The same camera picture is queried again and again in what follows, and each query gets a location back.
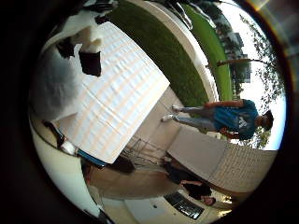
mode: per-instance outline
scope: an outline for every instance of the tree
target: tree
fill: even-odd
[[[274,52],[270,41],[264,36],[256,23],[248,21],[240,15],[240,19],[250,28],[254,47],[258,57],[263,62],[264,67],[257,71],[264,86],[264,92],[261,100],[264,102],[262,109],[268,109],[271,102],[276,101],[279,96],[285,94],[284,82],[280,74],[278,58]]]
[[[254,136],[250,140],[239,141],[239,145],[252,148],[263,149],[268,143],[271,132],[265,132],[262,127],[258,127]]]

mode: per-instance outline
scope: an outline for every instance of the person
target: person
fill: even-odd
[[[221,133],[229,139],[250,139],[259,126],[269,131],[274,120],[271,110],[259,115],[255,104],[246,99],[209,102],[197,107],[172,105],[172,109],[177,113],[198,114],[201,118],[184,118],[170,114],[162,117],[163,122],[173,119],[203,131]]]
[[[195,200],[200,200],[207,206],[211,206],[216,202],[216,199],[210,196],[212,193],[210,187],[200,182],[194,175],[173,167],[169,161],[164,164],[164,169],[168,172],[168,179],[184,187],[188,191],[189,196]]]

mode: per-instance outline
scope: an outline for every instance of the grass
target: grass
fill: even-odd
[[[119,0],[119,6],[108,16],[157,64],[184,105],[196,106],[208,101],[188,54],[160,21],[143,8],[123,0]]]
[[[191,7],[183,5],[186,14],[192,20],[192,34],[205,53],[215,78],[221,100],[232,100],[232,83],[228,65],[217,66],[217,61],[227,60],[221,42],[215,30]]]

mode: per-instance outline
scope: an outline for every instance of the sidewalk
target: sidewalk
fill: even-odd
[[[160,4],[141,0],[128,1],[146,9],[158,20],[163,22],[164,25],[177,37],[178,41],[181,43],[183,48],[185,48],[186,52],[192,59],[198,74],[203,80],[209,101],[218,100],[218,94],[215,93],[213,89],[213,82],[209,77],[211,75],[206,71],[201,61],[203,58],[202,55],[204,53],[201,51],[197,41],[187,27],[183,24],[183,22]],[[138,155],[156,164],[161,162],[162,157],[166,154],[166,151],[175,140],[181,127],[179,123],[172,120],[168,122],[161,122],[162,116],[174,113],[171,109],[172,104],[182,105],[176,94],[171,90],[170,87],[168,87],[161,99],[158,101],[155,107],[152,108],[139,129],[135,132],[134,137],[127,144],[128,147],[132,147],[138,139],[141,140],[140,146],[135,148],[135,150],[138,152]],[[185,117],[189,116],[188,114],[183,113],[181,115]]]

